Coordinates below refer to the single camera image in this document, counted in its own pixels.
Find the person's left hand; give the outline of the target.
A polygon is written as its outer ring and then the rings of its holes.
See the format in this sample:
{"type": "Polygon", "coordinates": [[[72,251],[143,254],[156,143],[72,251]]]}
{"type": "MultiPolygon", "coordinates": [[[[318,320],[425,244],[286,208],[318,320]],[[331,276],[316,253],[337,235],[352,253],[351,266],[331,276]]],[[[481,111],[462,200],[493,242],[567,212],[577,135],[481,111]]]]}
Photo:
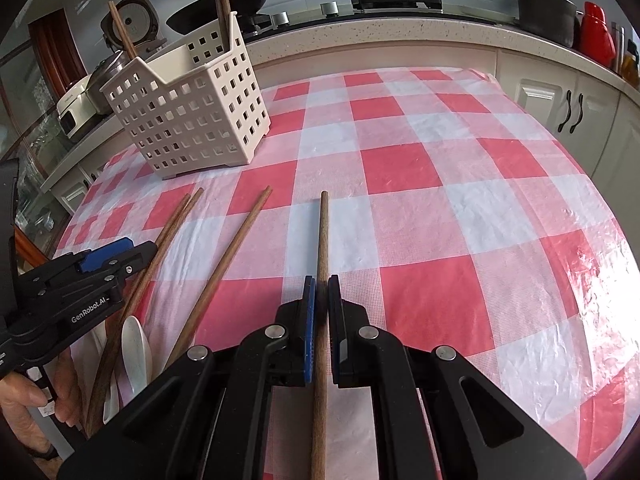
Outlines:
{"type": "MultiPolygon", "coordinates": [[[[52,379],[58,395],[54,414],[59,422],[76,426],[82,416],[81,392],[70,349],[58,356],[52,379]]],[[[1,381],[1,411],[15,437],[36,453],[49,452],[50,442],[35,423],[28,408],[43,408],[48,403],[46,395],[29,378],[7,374],[1,381]]]]}

